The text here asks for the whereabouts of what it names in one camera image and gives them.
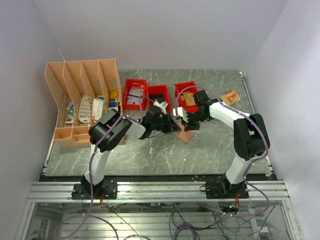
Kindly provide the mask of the brown leather card holder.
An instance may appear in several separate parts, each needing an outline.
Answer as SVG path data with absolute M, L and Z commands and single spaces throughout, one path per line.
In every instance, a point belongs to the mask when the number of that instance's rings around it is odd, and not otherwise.
M 181 130 L 176 131 L 173 134 L 182 142 L 187 143 L 195 135 L 195 133 L 191 130 L 185 131 L 185 126 L 181 123 L 178 123 L 177 125 L 181 128 Z

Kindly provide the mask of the gold cards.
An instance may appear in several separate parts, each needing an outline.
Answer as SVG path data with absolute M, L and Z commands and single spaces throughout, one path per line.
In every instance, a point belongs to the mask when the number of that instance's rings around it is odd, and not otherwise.
M 194 96 L 192 92 L 184 92 L 180 95 L 181 100 L 185 103 L 187 107 L 192 107 L 196 105 Z

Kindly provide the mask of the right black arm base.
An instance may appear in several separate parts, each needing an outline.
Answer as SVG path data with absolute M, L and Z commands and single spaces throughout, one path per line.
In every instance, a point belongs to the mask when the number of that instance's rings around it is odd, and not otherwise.
M 247 199 L 249 197 L 247 185 L 244 182 L 230 184 L 227 180 L 206 182 L 199 187 L 207 199 Z

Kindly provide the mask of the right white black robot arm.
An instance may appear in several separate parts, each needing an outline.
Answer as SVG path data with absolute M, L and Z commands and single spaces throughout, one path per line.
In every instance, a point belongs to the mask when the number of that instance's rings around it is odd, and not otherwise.
M 194 113 L 183 107 L 174 109 L 176 118 L 181 118 L 184 130 L 199 130 L 200 123 L 219 120 L 233 130 L 235 157 L 229 169 L 220 180 L 206 182 L 200 187 L 208 199 L 227 199 L 244 194 L 247 188 L 246 176 L 251 166 L 267 157 L 270 140 L 263 117 L 237 110 L 220 98 L 211 99 L 203 89 L 194 96 L 198 110 Z

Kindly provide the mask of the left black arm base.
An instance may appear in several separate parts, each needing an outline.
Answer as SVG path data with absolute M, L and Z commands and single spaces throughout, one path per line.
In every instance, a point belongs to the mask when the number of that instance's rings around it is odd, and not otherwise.
M 104 178 L 100 183 L 92 185 L 94 199 L 115 200 L 118 193 L 118 184 L 110 178 Z M 91 199 L 90 182 L 83 175 L 80 183 L 73 186 L 71 199 L 72 200 L 90 200 Z

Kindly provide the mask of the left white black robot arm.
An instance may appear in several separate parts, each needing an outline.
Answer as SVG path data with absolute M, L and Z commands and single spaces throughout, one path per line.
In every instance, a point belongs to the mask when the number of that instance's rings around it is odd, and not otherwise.
M 181 131 L 181 128 L 159 106 L 152 106 L 139 120 L 120 114 L 115 109 L 109 110 L 89 128 L 90 159 L 80 184 L 73 187 L 72 198 L 96 199 L 107 194 L 110 199 L 115 199 L 116 189 L 104 183 L 104 171 L 110 152 L 125 135 L 144 140 L 153 131 L 170 134 Z

